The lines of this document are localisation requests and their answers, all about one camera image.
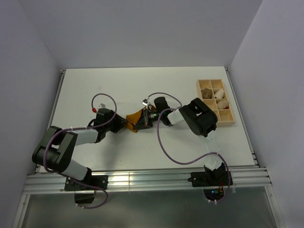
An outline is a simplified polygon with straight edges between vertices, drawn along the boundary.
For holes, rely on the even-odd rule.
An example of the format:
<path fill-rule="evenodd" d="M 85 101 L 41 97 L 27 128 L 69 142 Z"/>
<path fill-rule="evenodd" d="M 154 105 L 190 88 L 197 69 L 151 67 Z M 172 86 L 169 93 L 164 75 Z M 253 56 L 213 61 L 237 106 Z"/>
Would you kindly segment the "mustard striped sock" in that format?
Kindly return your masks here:
<path fill-rule="evenodd" d="M 140 109 L 138 112 L 129 114 L 126 116 L 127 122 L 124 124 L 124 127 L 131 130 L 134 133 L 137 133 L 138 130 L 135 130 L 133 127 L 139 122 L 142 116 L 143 109 Z"/>

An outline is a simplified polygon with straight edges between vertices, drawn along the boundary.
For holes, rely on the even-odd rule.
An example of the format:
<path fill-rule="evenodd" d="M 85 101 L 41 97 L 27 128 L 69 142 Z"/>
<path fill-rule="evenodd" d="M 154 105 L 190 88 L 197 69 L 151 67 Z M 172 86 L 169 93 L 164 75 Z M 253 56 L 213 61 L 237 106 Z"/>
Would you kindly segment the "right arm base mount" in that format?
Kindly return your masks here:
<path fill-rule="evenodd" d="M 233 184 L 230 172 L 227 171 L 200 171 L 192 172 L 188 178 L 192 187 L 211 187 L 206 189 L 204 195 L 208 200 L 218 201 L 225 196 L 224 187 L 230 187 Z"/>

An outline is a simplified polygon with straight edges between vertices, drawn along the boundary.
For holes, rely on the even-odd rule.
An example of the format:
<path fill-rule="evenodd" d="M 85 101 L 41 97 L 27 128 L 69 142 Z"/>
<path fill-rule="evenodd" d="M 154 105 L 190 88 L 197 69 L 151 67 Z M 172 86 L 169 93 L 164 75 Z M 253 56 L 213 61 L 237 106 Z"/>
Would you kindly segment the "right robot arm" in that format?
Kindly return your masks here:
<path fill-rule="evenodd" d="M 157 97 L 154 105 L 149 104 L 148 99 L 142 101 L 145 106 L 142 110 L 135 113 L 135 120 L 127 119 L 131 123 L 131 130 L 149 129 L 153 123 L 157 124 L 157 139 L 159 145 L 172 162 L 179 165 L 190 165 L 199 160 L 204 160 L 206 181 L 210 185 L 216 185 L 221 181 L 223 174 L 228 174 L 227 163 L 219 154 L 215 138 L 218 118 L 199 98 L 193 99 L 187 105 L 180 105 L 178 108 L 170 108 L 164 96 Z M 159 125 L 162 122 L 165 126 L 171 127 L 180 122 L 185 122 L 190 130 L 199 138 L 205 147 L 206 153 L 192 161 L 180 162 L 173 159 L 165 150 L 159 132 Z"/>

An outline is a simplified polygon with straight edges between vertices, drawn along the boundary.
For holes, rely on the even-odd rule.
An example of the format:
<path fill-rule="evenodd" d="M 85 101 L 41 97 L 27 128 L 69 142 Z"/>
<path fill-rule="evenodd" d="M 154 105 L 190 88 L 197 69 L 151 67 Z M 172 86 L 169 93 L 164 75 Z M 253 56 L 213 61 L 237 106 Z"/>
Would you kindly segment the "brown sock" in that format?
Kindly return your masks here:
<path fill-rule="evenodd" d="M 203 99 L 211 99 L 212 98 L 212 90 L 208 88 L 204 88 L 201 91 Z"/>

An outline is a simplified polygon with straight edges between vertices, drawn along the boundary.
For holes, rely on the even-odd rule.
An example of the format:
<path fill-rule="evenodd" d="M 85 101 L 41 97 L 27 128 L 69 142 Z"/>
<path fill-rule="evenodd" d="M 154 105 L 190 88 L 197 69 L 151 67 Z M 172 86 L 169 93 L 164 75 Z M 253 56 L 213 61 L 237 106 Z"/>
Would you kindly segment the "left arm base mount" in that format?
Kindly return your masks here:
<path fill-rule="evenodd" d="M 106 191 L 108 177 L 108 175 L 93 175 L 82 181 L 68 177 L 65 182 L 64 191 L 74 192 L 74 201 L 77 206 L 85 209 L 95 209 L 103 206 L 109 198 Z M 90 206 L 95 200 L 96 192 L 99 190 L 105 193 L 104 201 L 99 205 Z"/>

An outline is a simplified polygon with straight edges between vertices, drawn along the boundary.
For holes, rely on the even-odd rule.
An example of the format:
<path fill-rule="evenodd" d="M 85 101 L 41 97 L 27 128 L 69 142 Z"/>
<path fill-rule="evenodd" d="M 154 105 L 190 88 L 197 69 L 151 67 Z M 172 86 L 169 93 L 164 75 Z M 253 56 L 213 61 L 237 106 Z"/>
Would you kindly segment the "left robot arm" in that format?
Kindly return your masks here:
<path fill-rule="evenodd" d="M 90 168 L 73 160 L 72 155 L 76 146 L 99 143 L 107 132 L 117 133 L 126 123 L 127 120 L 115 111 L 100 108 L 86 127 L 62 129 L 51 126 L 33 152 L 32 161 L 65 176 L 65 190 L 105 190 L 108 176 L 94 176 Z"/>

